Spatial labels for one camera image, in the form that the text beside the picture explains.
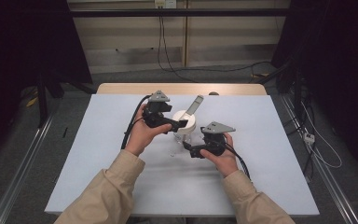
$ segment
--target table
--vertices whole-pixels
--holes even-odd
[[[275,107],[261,85],[145,83],[103,84],[92,96],[46,212],[59,214],[100,169],[110,165],[142,98],[139,94],[156,90],[172,99],[172,113],[189,106],[197,94],[205,94],[196,112],[197,123],[206,125],[217,119],[237,129],[232,133],[234,147],[247,163],[256,188],[266,192],[289,215],[319,214]],[[210,91],[221,95],[206,95]],[[192,133],[194,142],[200,140],[198,136],[200,131]],[[214,165],[191,159],[171,133],[159,135],[140,157],[146,167],[133,192],[133,216],[234,216]]]

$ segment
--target white table surface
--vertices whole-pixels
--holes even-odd
[[[169,95],[172,112],[188,109],[196,95]],[[269,96],[204,96],[195,113],[192,145],[203,143],[200,127],[211,121],[236,128],[234,147],[246,162],[258,191],[289,215],[318,215],[276,109]],[[61,213],[120,151],[124,132],[143,95],[93,95],[46,212]],[[133,192],[133,216],[232,217],[221,175],[206,159],[190,158],[172,133],[162,134],[140,158],[145,170]]]

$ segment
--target beige sleeve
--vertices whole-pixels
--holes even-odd
[[[223,185],[239,224],[295,223],[269,196],[257,192],[243,171],[227,176]]]
[[[101,170],[55,223],[126,223],[133,208],[132,191],[145,163],[121,150],[109,169]]]

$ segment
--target hand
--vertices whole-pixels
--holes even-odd
[[[146,105],[141,105],[141,107],[139,107],[135,116],[135,123],[132,127],[130,140],[124,148],[135,156],[139,156],[142,152],[144,152],[145,147],[152,142],[156,135],[166,133],[172,128],[171,124],[164,124],[156,128],[149,128],[142,118],[142,111],[145,106]]]
[[[224,133],[224,136],[227,140],[227,143],[234,147],[231,135],[229,135],[228,133]],[[223,175],[223,177],[231,175],[238,170],[235,155],[228,150],[225,150],[223,154],[218,157],[205,149],[202,149],[200,151],[200,154],[206,159],[213,162],[216,165],[217,170]]]

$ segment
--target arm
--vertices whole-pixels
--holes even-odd
[[[55,223],[126,223],[133,208],[132,192],[135,181],[143,171],[145,163],[138,156],[153,138],[166,133],[171,124],[151,129],[142,121],[142,110],[138,110],[129,143],[119,152],[107,170],[101,170],[72,202]]]
[[[233,146],[232,138],[225,133],[227,143]],[[235,209],[238,223],[295,223],[269,196],[257,192],[252,182],[240,171],[234,154],[226,150],[216,157],[207,150],[201,155],[212,161],[223,175],[223,186]]]

